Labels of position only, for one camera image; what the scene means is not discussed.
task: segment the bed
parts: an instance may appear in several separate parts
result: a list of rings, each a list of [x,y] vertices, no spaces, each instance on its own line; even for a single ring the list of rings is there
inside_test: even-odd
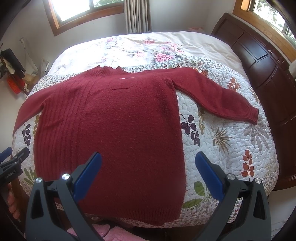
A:
[[[215,117],[187,95],[176,91],[180,123],[194,123],[194,131],[197,130],[198,135],[190,138],[184,129],[180,129],[186,170],[184,203],[179,219],[157,228],[204,224],[218,201],[211,197],[196,170],[194,157],[198,151],[203,151],[213,163],[238,179],[251,181],[261,178],[267,194],[275,186],[281,189],[294,185],[294,151],[289,147],[294,143],[292,137],[295,133],[292,118],[295,86],[284,58],[251,30],[225,14],[212,33],[222,41],[205,34],[177,32],[132,34],[82,43],[67,49],[57,58],[28,98],[43,88],[98,65],[121,66],[127,72],[191,67],[222,87],[243,95],[259,109],[256,126]],[[281,90],[286,91],[284,97],[276,95],[275,91]],[[30,156],[22,164],[23,174],[19,177],[27,194],[37,177],[33,146],[41,114],[28,120],[13,136],[13,154],[25,146],[30,150]],[[235,220],[240,204],[238,199],[229,222]],[[124,217],[118,219],[134,226],[155,227]]]

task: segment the window sill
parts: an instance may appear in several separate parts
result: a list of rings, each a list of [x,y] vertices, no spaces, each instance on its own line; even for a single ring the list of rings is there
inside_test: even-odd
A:
[[[246,0],[236,0],[233,14],[245,20],[264,35],[266,35],[293,62],[296,59],[296,49],[289,40],[275,27],[253,12],[243,10]]]
[[[62,32],[65,32],[80,24],[83,24],[98,18],[119,14],[119,13],[124,13],[123,2],[113,3],[113,4],[108,4],[106,6],[102,6],[97,11],[86,12],[81,15],[75,16],[73,17],[73,19],[69,19],[65,21],[64,24],[59,25],[51,0],[43,0],[43,4],[44,4],[45,12],[54,36],[57,36]]]

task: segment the bed headboard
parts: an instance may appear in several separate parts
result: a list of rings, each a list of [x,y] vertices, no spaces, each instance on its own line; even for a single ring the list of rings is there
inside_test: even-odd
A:
[[[296,186],[296,82],[289,64],[270,42],[228,13],[212,36],[238,55],[263,106],[280,165],[275,190]]]

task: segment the hand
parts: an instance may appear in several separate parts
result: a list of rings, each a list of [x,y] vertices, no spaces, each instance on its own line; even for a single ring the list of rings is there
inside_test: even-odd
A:
[[[18,219],[20,217],[20,211],[17,208],[17,201],[15,199],[15,195],[13,194],[11,183],[9,183],[7,187],[8,187],[7,202],[9,207],[8,209],[10,213],[13,215],[13,217],[15,219]]]

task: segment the blue gripper pad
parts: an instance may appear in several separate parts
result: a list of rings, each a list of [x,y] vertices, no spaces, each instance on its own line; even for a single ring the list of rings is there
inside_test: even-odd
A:
[[[92,182],[101,168],[101,165],[102,156],[100,153],[94,154],[92,159],[86,163],[86,167],[84,167],[83,172],[74,184],[73,198],[76,202],[82,200],[86,196]]]
[[[224,198],[223,183],[215,171],[221,174],[221,172],[224,173],[223,170],[218,165],[212,164],[202,151],[196,154],[195,165],[212,197],[219,202],[222,201]]]
[[[0,163],[5,161],[7,157],[9,157],[12,154],[12,148],[8,147],[4,151],[0,153]]]

